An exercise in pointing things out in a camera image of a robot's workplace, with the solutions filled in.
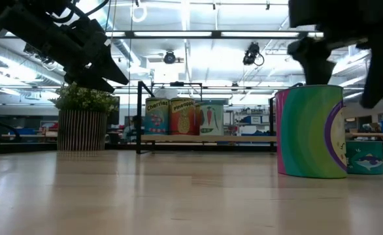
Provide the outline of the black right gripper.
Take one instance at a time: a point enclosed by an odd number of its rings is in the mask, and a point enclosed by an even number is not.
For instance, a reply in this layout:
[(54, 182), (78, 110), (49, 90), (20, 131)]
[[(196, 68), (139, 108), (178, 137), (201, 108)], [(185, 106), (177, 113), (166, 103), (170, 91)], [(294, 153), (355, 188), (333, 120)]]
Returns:
[[(288, 0), (291, 27), (314, 25), (329, 39), (367, 37), (371, 49), (360, 104), (372, 109), (383, 98), (383, 0)], [(308, 86), (329, 83), (336, 63), (322, 40), (304, 37), (288, 45), (300, 63)]]

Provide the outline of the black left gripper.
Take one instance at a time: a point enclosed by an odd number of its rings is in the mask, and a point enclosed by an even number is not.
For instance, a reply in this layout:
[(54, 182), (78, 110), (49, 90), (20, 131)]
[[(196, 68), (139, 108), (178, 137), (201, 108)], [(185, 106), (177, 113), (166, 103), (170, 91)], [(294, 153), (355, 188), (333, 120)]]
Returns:
[(129, 83), (101, 25), (76, 5), (0, 5), (0, 37), (7, 32), (62, 65), (68, 84), (113, 93), (103, 78)]

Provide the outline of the pineapple label tin can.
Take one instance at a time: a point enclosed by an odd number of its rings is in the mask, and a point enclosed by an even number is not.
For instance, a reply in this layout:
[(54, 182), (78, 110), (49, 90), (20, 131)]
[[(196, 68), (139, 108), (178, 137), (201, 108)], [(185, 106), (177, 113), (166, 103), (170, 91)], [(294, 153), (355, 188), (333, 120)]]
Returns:
[(171, 99), (169, 121), (171, 135), (194, 135), (195, 100), (191, 98)]

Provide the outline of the mixed vegetables label tin can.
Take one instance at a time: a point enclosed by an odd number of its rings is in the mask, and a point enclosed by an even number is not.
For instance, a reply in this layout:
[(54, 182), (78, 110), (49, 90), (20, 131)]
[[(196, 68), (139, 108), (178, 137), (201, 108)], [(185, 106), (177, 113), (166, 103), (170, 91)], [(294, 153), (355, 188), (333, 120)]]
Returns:
[(217, 102), (204, 102), (199, 107), (199, 134), (201, 136), (223, 136), (224, 106)]

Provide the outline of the wooden shelf with black legs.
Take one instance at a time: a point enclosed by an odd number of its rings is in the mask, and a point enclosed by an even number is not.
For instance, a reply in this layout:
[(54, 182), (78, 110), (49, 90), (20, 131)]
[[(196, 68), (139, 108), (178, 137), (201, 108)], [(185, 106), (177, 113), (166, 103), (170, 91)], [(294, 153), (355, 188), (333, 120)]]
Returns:
[[(193, 88), (193, 86), (199, 86), (200, 92), (201, 92), (201, 98), (203, 97), (202, 92), (204, 87), (202, 83), (184, 83), (184, 82), (174, 82), (170, 83), (170, 86), (174, 87), (180, 87), (180, 85), (187, 85), (190, 86), (190, 88)], [(138, 81), (137, 84), (137, 115), (140, 117), (140, 120), (138, 120), (138, 123), (136, 124), (137, 128), (137, 141), (135, 144), (135, 151), (136, 154), (143, 154), (145, 152), (141, 152), (143, 149), (145, 149), (146, 146), (142, 148), (143, 142), (151, 142), (151, 151), (153, 151), (155, 142), (268, 142), (271, 143), (271, 148), (274, 147), (274, 142), (276, 142), (277, 138), (273, 135), (270, 136), (197, 136), (197, 135), (180, 135), (178, 137), (170, 136), (170, 135), (141, 135), (141, 116), (142, 116), (142, 91), (145, 90), (151, 97), (155, 97), (155, 95), (152, 93), (151, 89), (149, 89), (144, 82)]]

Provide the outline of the black monitor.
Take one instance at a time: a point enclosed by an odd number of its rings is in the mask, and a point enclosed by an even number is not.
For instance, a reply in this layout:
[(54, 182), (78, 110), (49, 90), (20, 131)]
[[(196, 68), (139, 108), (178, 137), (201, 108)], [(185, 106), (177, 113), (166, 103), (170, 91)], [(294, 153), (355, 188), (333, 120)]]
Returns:
[(118, 125), (120, 117), (120, 105), (115, 104), (112, 106), (111, 111), (108, 113), (107, 124), (108, 125)]

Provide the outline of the black ceiling equipment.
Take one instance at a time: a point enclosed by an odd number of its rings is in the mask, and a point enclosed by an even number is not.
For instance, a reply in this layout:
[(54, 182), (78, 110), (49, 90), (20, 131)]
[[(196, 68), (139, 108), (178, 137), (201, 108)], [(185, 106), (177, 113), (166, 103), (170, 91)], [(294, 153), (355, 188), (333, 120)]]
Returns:
[(35, 57), (36, 59), (40, 60), (42, 63), (47, 65), (51, 65), (55, 62), (51, 57), (46, 55), (44, 52), (36, 49), (30, 44), (25, 45), (24, 52), (30, 56)]

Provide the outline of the potted plant in ribbed pot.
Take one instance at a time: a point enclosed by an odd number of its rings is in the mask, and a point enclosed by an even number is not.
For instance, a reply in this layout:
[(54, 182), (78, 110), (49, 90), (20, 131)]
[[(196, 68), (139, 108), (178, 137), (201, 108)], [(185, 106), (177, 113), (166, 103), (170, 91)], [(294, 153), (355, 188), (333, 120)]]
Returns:
[(76, 83), (56, 90), (50, 101), (59, 110), (58, 150), (101, 151), (105, 148), (107, 119), (119, 111), (119, 98)]

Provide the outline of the round black ceiling light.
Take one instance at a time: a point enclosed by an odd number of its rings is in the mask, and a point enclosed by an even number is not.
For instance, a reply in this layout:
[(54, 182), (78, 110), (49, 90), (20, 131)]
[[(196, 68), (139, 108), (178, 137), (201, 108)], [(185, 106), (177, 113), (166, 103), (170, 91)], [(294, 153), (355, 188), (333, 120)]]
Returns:
[(166, 54), (163, 58), (163, 62), (168, 65), (175, 63), (176, 62), (175, 53), (173, 51), (166, 51)]

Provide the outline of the cherries label tin can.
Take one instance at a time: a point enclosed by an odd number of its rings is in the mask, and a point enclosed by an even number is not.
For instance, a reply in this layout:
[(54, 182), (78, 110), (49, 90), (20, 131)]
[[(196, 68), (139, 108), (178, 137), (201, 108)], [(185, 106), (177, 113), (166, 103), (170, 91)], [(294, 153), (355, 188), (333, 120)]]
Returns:
[(169, 99), (157, 97), (146, 99), (144, 133), (148, 135), (169, 134)]

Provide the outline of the wooden background table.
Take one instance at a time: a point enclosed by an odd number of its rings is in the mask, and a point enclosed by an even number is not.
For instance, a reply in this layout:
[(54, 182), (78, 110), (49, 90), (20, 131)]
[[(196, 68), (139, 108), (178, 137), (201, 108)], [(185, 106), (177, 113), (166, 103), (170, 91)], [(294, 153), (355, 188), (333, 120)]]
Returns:
[(349, 137), (379, 137), (383, 138), (383, 133), (346, 133)]

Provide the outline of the green rainbow label tin can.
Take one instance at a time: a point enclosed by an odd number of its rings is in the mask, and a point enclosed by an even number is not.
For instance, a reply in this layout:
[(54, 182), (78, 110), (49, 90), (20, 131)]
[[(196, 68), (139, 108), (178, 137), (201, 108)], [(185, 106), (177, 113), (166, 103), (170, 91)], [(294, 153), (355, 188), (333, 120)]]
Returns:
[(292, 87), (275, 95), (278, 173), (346, 178), (343, 88)]

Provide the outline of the teal fish label tin can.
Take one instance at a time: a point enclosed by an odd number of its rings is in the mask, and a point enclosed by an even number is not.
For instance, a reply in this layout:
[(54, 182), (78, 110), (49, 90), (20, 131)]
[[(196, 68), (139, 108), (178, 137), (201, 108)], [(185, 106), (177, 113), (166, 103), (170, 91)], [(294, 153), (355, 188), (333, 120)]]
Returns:
[(383, 142), (346, 141), (349, 174), (383, 175)]

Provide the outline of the black overhead frame beam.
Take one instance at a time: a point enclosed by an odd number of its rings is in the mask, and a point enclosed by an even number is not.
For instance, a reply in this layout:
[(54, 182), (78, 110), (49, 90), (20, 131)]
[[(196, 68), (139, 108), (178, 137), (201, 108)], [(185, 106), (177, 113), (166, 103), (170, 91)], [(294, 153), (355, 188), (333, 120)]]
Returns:
[(108, 31), (109, 39), (300, 39), (303, 36), (320, 39), (317, 31)]

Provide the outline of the black aluminium table frame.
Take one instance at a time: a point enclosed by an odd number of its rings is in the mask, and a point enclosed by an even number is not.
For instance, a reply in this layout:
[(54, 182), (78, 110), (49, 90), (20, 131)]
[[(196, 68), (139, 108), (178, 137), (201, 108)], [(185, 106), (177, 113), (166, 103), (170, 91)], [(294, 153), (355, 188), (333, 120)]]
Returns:
[[(3, 153), (24, 153), (34, 151), (56, 151), (55, 143), (17, 143), (0, 144), (0, 154)], [(205, 145), (174, 145), (174, 144), (142, 144), (141, 151), (237, 151), (237, 152), (276, 152), (273, 146), (210, 146)]]

